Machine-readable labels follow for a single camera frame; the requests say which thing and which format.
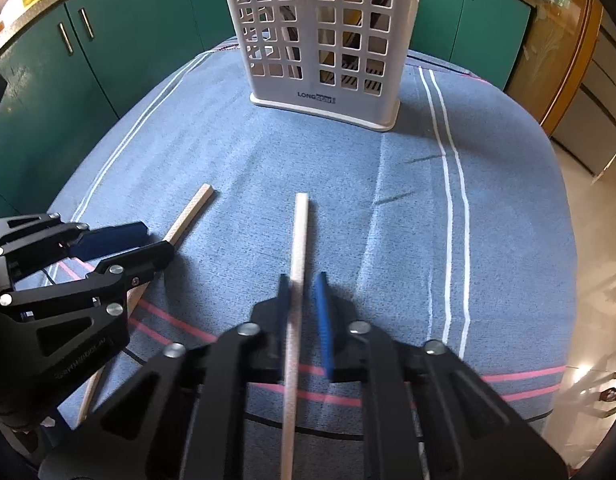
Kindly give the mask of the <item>glass sliding door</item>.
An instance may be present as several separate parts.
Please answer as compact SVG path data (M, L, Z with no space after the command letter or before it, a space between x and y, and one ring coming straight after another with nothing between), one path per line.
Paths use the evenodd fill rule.
M526 0L528 30L506 93L549 136L584 79L603 18L600 0Z

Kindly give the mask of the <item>blue striped tablecloth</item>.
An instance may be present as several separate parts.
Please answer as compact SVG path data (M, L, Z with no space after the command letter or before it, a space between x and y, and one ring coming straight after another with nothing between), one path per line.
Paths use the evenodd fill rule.
M275 297L307 193L293 479L369 479L361 386L330 382L322 365L320 273L393 340L441 341L536 431L529 417L563 374L576 281L565 186L536 120L491 84L428 64L404 66L385 132L257 106L249 86L241 48L198 55L41 211L91 229L142 222L156 244L201 185L215 189L147 282L87 417L169 344L212 344ZM247 387L239 479L281 478L286 326L281 380Z

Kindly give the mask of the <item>silver refrigerator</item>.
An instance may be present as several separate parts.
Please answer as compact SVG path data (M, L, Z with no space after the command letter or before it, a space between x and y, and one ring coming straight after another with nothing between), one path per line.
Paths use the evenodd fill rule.
M605 14L596 48L553 141L597 177L616 158L616 26Z

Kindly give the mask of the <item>pale wooden chopstick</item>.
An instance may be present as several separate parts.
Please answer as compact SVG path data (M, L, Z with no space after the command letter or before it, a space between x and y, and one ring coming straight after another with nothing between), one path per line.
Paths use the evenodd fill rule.
M281 479L291 480L294 470L295 427L300 360L303 286L306 275L309 195L295 197L293 237L291 238L291 307L288 311L285 344L284 405L281 447Z

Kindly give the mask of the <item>teal lower cabinets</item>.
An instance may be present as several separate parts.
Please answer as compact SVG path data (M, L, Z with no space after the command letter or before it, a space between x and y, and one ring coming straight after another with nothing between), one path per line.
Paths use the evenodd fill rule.
M534 7L419 0L410 46L504 88ZM0 217L50 206L135 103L233 35L225 0L56 0L0 52Z

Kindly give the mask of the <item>white perforated utensil holder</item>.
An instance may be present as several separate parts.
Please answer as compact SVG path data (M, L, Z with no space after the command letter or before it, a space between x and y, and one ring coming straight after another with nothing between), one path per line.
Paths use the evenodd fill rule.
M396 124L419 0L227 0L253 104Z

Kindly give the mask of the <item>light wooden chopstick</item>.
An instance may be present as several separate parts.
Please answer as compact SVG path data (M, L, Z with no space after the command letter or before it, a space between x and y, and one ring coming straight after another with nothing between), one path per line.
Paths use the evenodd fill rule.
M201 185L199 190L193 196L191 201L186 205L184 210L178 216L178 219L174 221L171 228L167 232L166 236L163 239L170 243L173 247L177 246L179 240L181 240L182 236L185 234L187 229L191 226L191 224L196 220L198 214L204 209L204 206L209 202L210 198L215 194L215 189L208 183L204 183ZM128 307L127 318L131 318L134 309L142 299L146 290L148 289L148 283L143 285L138 285L133 287L126 294L126 306ZM87 418L88 413L90 413L91 407L94 403L95 394L97 393L97 389L99 387L99 383L102 380L102 376L106 372L107 365L104 365L100 368L87 382L87 386L85 389L84 397L80 405L78 422L84 422Z

